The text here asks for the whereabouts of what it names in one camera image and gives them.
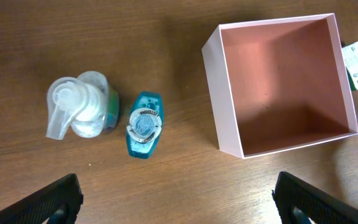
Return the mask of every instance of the white box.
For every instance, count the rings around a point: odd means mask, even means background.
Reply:
[[[358,134],[334,14],[218,25],[203,58],[221,151],[247,158]]]

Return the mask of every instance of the cardboard box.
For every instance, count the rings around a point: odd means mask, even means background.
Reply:
[[[248,158],[358,134],[334,14],[218,25],[203,58],[226,153]]]

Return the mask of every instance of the wooden table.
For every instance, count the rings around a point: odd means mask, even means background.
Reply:
[[[0,0],[0,210],[76,173],[78,223],[280,223],[281,170],[358,208],[358,136],[244,161],[220,152],[201,55],[218,24],[325,12],[358,41],[358,1]],[[119,92],[118,127],[46,138],[49,85],[87,70]],[[142,90],[161,93],[166,114],[149,160],[125,142]]]

